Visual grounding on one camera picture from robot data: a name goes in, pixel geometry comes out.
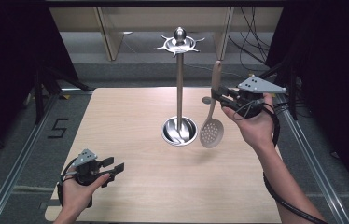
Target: wooden table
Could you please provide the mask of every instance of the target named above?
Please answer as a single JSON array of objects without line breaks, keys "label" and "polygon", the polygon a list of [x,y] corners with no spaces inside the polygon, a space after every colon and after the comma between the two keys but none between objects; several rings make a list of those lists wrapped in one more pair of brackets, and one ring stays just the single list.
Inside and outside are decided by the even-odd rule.
[{"label": "wooden table", "polygon": [[[183,89],[183,116],[205,121],[210,88]],[[214,148],[199,136],[171,146],[161,126],[176,115],[176,88],[113,88],[94,91],[65,164],[88,148],[98,160],[114,157],[125,170],[97,189],[79,221],[156,223],[278,223],[276,204],[262,180],[253,149],[216,104],[213,118],[225,134]],[[52,200],[57,200],[56,190]],[[49,206],[54,220],[60,206]]]}]

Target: controller cable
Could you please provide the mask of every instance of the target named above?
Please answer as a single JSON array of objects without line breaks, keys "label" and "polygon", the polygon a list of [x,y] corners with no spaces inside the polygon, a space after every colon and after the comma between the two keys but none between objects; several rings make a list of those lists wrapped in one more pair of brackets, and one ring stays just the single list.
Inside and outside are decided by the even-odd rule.
[{"label": "controller cable", "polygon": [[[272,109],[272,111],[274,111],[273,107],[271,105],[265,104],[268,107],[270,107]],[[279,139],[279,132],[280,132],[280,124],[279,124],[279,118],[277,118],[277,115],[274,114],[271,110],[269,110],[267,107],[263,106],[262,110],[265,111],[268,115],[270,115],[270,117],[273,120],[273,125],[274,125],[274,129],[273,129],[273,145],[276,147],[277,141]],[[264,183],[265,183],[265,187],[267,188],[268,192],[271,194],[271,196],[279,203],[281,204],[284,208],[286,208],[287,210],[289,210],[290,212],[294,213],[295,215],[302,217],[312,223],[315,224],[327,224],[327,222],[314,217],[312,215],[309,215],[305,212],[302,212],[300,209],[294,207],[293,205],[291,205],[290,203],[286,202],[282,197],[280,197],[273,189],[273,187],[271,186],[270,182],[268,181],[267,177],[265,176],[265,174],[263,173],[263,178],[264,178]]]},{"label": "controller cable", "polygon": [[67,177],[66,179],[64,179],[64,177],[66,176],[67,170],[70,168],[70,166],[73,164],[73,162],[76,160],[77,158],[72,159],[69,164],[67,164],[66,168],[64,168],[63,173],[61,174],[60,178],[59,178],[59,182],[56,185],[57,189],[58,189],[58,199],[61,205],[63,205],[63,182],[68,180],[68,179],[74,179],[75,177]]}]

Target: gray floor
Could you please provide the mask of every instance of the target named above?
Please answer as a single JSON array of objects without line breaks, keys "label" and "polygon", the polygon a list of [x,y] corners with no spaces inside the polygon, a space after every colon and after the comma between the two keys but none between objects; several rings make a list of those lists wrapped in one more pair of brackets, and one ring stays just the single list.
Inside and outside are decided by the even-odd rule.
[{"label": "gray floor", "polygon": [[[102,38],[98,33],[62,33],[65,45],[70,53],[80,80],[93,87],[145,87],[174,86],[175,58],[169,52],[156,50],[163,45],[161,33],[131,33],[124,36],[119,56],[114,62],[106,59]],[[209,86],[211,67],[216,61],[213,34],[191,33],[195,39],[206,39],[197,45],[199,53],[185,55],[185,86]],[[242,44],[242,37],[233,33],[230,36]],[[258,34],[267,44],[272,34]],[[247,49],[262,59],[258,50],[252,46]],[[264,65],[246,54],[240,57],[240,51],[229,42],[223,61],[223,84],[234,87],[251,73],[251,69],[264,70]],[[63,83],[63,87],[72,87]],[[57,182],[58,175],[67,157],[68,150],[82,120],[84,111],[91,98],[89,94],[69,93],[68,99],[50,99],[52,109],[42,126],[41,132],[32,146],[31,154],[26,158],[14,188],[0,211],[0,223],[48,223],[44,219],[45,206]],[[334,193],[347,216],[349,216],[349,174],[340,160],[333,158],[331,148],[317,123],[305,107],[298,107],[298,121],[324,175],[329,180]],[[278,146],[282,157],[300,186],[323,213],[328,223],[347,223],[340,221],[329,198],[316,181],[311,166],[305,160],[299,140],[291,129],[287,112],[279,114],[281,137]],[[66,128],[63,138],[49,138],[58,135],[52,130],[57,119],[59,127]],[[29,134],[34,130],[35,106],[32,100],[18,115],[4,137],[6,147],[0,149],[0,187],[6,182],[8,174],[21,154]]]}]

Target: finger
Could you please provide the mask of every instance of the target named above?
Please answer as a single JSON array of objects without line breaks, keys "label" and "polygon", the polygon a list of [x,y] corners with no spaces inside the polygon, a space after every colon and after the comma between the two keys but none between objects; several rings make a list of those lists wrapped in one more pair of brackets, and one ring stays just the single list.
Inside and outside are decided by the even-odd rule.
[{"label": "finger", "polygon": [[90,184],[90,188],[92,188],[93,191],[95,191],[96,189],[101,187],[109,177],[110,174],[104,174],[99,176],[99,178],[97,178],[95,181],[93,181],[93,183]]},{"label": "finger", "polygon": [[274,113],[274,111],[272,110],[273,109],[273,98],[272,98],[272,95],[269,94],[269,93],[264,93],[263,96],[264,96],[264,103],[267,104],[267,105],[270,105],[270,106],[265,106],[265,107],[268,108],[271,112]]},{"label": "finger", "polygon": [[272,104],[272,95],[270,93],[264,93],[263,96],[264,96],[265,104],[273,105]]}]

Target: aluminum rail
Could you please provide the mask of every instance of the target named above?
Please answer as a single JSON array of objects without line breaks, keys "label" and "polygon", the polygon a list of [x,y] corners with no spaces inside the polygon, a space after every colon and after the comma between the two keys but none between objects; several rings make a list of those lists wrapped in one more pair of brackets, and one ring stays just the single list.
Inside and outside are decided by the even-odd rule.
[{"label": "aluminum rail", "polygon": [[18,181],[18,178],[20,177],[20,174],[23,170],[24,165],[28,161],[28,159],[33,151],[35,143],[37,142],[37,139],[38,139],[39,135],[41,134],[44,125],[46,124],[49,112],[53,108],[53,106],[55,105],[57,100],[58,100],[57,95],[51,95],[51,97],[49,97],[49,100],[45,106],[46,113],[45,113],[44,117],[32,129],[25,145],[23,146],[23,149],[21,150],[20,155],[18,156],[18,158],[15,161],[14,165],[12,166],[5,182],[3,183],[3,185],[0,188],[0,215],[3,212],[3,209],[8,201],[8,198],[11,195],[11,192],[12,192],[15,184]]},{"label": "aluminum rail", "polygon": [[[279,103],[285,103],[286,99],[283,95],[277,95]],[[329,208],[331,209],[332,215],[335,217],[337,223],[348,224],[349,223],[349,215],[346,213],[344,205],[336,193],[335,189],[332,187],[329,182],[326,173],[324,172],[322,166],[320,165],[319,160],[314,154],[314,151],[311,148],[308,140],[306,139],[305,134],[302,131],[299,123],[295,121],[288,110],[284,112],[286,121],[288,122],[291,131],[294,133],[297,142],[300,145],[300,149],[302,151],[305,160],[308,162],[309,167],[314,175],[314,179],[316,180],[319,188],[322,190],[324,197],[328,203]]]}]

